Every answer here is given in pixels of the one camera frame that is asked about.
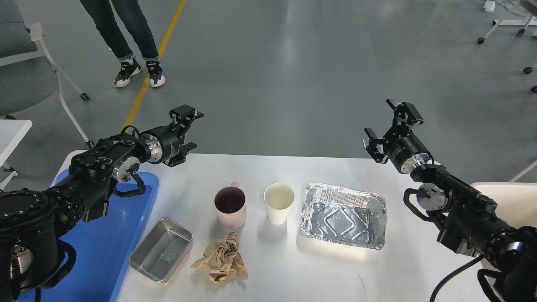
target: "embossed logo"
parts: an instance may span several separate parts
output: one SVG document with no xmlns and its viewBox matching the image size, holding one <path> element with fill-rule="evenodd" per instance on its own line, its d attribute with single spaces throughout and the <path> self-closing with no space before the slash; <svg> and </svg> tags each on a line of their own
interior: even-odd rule
<svg viewBox="0 0 537 302">
<path fill-rule="evenodd" d="M 175 254 L 172 252 L 172 251 L 169 251 L 169 250 L 165 250 L 164 252 L 162 252 L 161 254 L 161 259 L 166 261 L 166 263 L 170 263 L 170 261 L 173 260 L 173 257 L 175 256 Z"/>
</svg>

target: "yellow floor line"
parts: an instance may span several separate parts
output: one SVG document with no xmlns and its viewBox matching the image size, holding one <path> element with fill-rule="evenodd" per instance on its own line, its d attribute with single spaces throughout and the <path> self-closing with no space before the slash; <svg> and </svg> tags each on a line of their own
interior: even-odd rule
<svg viewBox="0 0 537 302">
<path fill-rule="evenodd" d="M 183 10 L 183 7 L 185 6 L 186 0 L 181 0 L 179 3 L 179 6 L 177 7 L 177 10 L 175 12 L 175 15 L 171 19 L 170 26 L 168 26 L 168 30 L 166 31 L 166 34 L 164 35 L 164 39 L 162 39 L 162 43 L 160 47 L 158 48 L 158 59 L 162 58 L 162 54 L 164 53 L 164 50 L 166 49 L 166 45 L 168 45 L 168 41 L 170 40 L 171 33 L 173 32 L 173 29 L 175 28 L 175 24 L 177 23 L 177 19 L 179 19 L 179 15 L 181 15 L 181 11 Z M 140 88 L 140 91 L 138 92 L 138 95 L 136 96 L 136 100 L 134 101 L 133 106 L 130 108 L 129 115 L 127 116 L 127 120 L 125 120 L 125 123 L 123 127 L 131 125 L 134 117 L 136 116 L 136 113 L 138 112 L 138 109 L 140 108 L 140 105 L 142 104 L 143 97 L 146 95 L 147 87 L 149 87 L 149 74 L 146 75 L 146 79 L 143 80 L 142 88 Z"/>
</svg>

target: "pink mug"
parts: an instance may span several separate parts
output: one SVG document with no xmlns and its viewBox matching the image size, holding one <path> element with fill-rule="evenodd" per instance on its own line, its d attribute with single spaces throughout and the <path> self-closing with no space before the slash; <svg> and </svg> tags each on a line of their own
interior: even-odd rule
<svg viewBox="0 0 537 302">
<path fill-rule="evenodd" d="M 238 182 L 232 182 L 216 193 L 214 207 L 218 220 L 225 228 L 238 228 L 246 222 L 246 197 L 239 189 Z"/>
</svg>

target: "person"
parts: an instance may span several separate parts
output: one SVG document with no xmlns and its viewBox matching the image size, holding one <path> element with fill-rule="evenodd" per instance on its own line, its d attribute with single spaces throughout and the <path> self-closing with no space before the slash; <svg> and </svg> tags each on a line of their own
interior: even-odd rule
<svg viewBox="0 0 537 302">
<path fill-rule="evenodd" d="M 80 3 L 95 22 L 95 26 L 106 44 L 121 62 L 121 69 L 117 77 L 115 77 L 114 86 L 118 88 L 125 87 L 133 75 L 140 73 L 141 66 L 136 61 L 133 51 L 129 48 L 125 37 L 115 22 L 110 1 L 80 0 Z M 142 58 L 146 62 L 149 73 L 149 83 L 152 87 L 161 86 L 166 82 L 166 78 L 158 60 L 158 51 L 153 34 L 138 5 L 138 0 L 112 0 L 112 5 L 142 53 Z"/>
</svg>

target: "chair wheel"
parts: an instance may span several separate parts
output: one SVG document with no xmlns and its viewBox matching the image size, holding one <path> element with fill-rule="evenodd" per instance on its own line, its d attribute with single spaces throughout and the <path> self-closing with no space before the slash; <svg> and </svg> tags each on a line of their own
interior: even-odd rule
<svg viewBox="0 0 537 302">
<path fill-rule="evenodd" d="M 86 149 L 87 149 L 87 150 L 89 150 L 89 149 L 95 147 L 95 143 L 94 143 L 92 140 L 87 141 L 85 145 L 86 145 Z"/>
</svg>

